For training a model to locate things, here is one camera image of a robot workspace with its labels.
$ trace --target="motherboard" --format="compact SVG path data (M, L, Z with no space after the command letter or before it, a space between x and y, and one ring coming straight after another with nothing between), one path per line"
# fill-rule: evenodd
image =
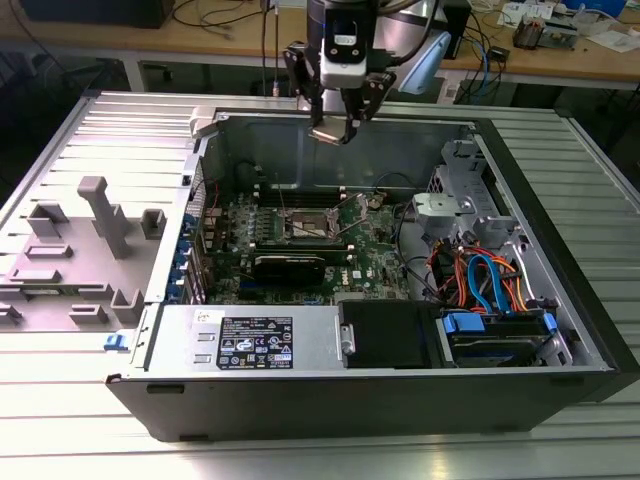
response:
M208 303L408 299L394 223L382 194L239 194L209 209L205 220Z

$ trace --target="power supply label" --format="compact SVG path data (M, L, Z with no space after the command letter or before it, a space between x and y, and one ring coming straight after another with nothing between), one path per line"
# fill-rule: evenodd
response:
M224 317L218 345L221 370L293 368L293 318Z

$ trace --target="metal table surface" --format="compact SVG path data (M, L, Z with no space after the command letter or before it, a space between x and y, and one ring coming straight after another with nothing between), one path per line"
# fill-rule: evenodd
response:
M55 200L65 212L91 215L74 200L85 174L106 176L110 199L127 215L170 204L192 148L192 108L232 101L248 107L287 104L251 97L132 93L82 99L0 210L0 275L7 273L31 231L25 215L35 201ZM582 129L549 110L384 107L390 113L400 110L494 121L640 359L639 196ZM166 444L151 438L102 384L107 372L116 370L115 363L128 357L106 354L105 336L0 334L3 478L640 476L640 382L602 404L568 408L528 433Z

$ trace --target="white sticker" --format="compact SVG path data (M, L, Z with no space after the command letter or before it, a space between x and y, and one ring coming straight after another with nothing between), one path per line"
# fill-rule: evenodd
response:
M218 323L224 317L224 310L196 310L193 323Z

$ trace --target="green circuit board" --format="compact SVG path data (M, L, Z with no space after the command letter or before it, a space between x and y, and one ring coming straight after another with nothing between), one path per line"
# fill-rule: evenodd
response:
M372 194L365 195L366 221L340 234L344 247L337 252L321 252L320 221L304 223L286 231L284 217L276 207L259 207L242 196L222 205L216 221L216 235L209 235L207 253L212 265L213 289L210 304L335 305L344 299L407 299L408 283L392 243L393 208L383 205ZM362 218L362 202L351 201L339 209L336 228L343 229ZM307 222L322 217L328 209L297 209ZM288 251L287 245L305 242ZM291 255L322 255L326 259L321 285L300 288L256 285L252 276L256 242L263 248L278 248Z

